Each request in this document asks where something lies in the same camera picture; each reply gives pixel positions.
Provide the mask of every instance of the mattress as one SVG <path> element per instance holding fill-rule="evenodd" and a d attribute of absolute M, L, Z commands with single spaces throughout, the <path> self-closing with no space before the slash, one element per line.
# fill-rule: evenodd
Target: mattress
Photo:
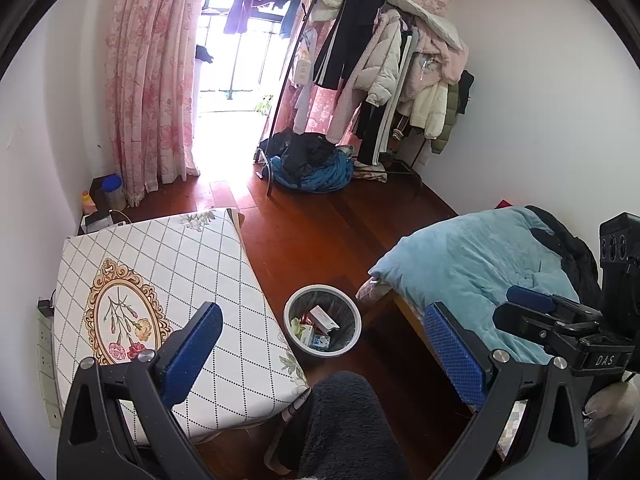
<path fill-rule="evenodd" d="M 211 209 L 65 241 L 54 297 L 61 409 L 84 357 L 109 365 L 157 349 L 204 301 L 220 306 L 224 327 L 172 409 L 191 440 L 270 418 L 308 389 L 249 263 L 237 211 Z M 132 403 L 122 407 L 134 441 L 146 444 Z"/>

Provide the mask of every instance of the red object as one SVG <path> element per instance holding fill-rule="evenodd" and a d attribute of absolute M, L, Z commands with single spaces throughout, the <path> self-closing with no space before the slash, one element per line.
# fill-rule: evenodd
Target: red object
<path fill-rule="evenodd" d="M 136 356 L 145 349 L 145 346 L 142 343 L 135 342 L 133 345 L 129 347 L 129 353 L 127 357 L 133 361 Z"/>
<path fill-rule="evenodd" d="M 318 328 L 313 321 L 311 321 L 311 318 L 308 315 L 309 313 L 307 312 L 306 314 L 304 314 L 301 318 L 300 318 L 300 323 L 303 325 L 311 325 L 313 328 Z"/>

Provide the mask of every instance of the power strip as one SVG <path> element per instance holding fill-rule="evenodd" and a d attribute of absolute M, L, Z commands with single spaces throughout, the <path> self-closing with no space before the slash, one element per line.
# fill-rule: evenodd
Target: power strip
<path fill-rule="evenodd" d="M 60 428 L 62 425 L 62 414 L 60 413 L 60 398 L 56 386 L 56 373 L 53 364 L 53 344 L 52 344 L 52 318 L 44 317 L 39 310 L 36 311 L 36 324 L 38 336 L 38 378 L 40 380 L 40 393 L 44 401 L 44 408 L 47 412 L 49 425 L 52 428 Z"/>

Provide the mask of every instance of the pink fleece jacket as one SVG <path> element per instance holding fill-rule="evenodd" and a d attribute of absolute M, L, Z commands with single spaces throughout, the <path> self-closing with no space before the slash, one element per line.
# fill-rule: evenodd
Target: pink fleece jacket
<path fill-rule="evenodd" d="M 427 86 L 435 85 L 440 80 L 457 83 L 469 56 L 469 49 L 462 40 L 462 50 L 457 50 L 439 38 L 424 20 L 416 17 L 415 24 L 420 39 L 404 80 L 400 94 L 402 102 L 415 99 Z"/>

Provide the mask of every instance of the plastic jar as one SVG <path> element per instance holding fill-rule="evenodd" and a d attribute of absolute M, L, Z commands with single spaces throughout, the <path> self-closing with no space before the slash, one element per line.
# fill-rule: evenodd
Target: plastic jar
<path fill-rule="evenodd" d="M 104 191 L 109 207 L 116 211 L 122 211 L 127 206 L 122 192 L 122 179 L 116 174 L 106 176 L 102 181 L 102 190 Z"/>

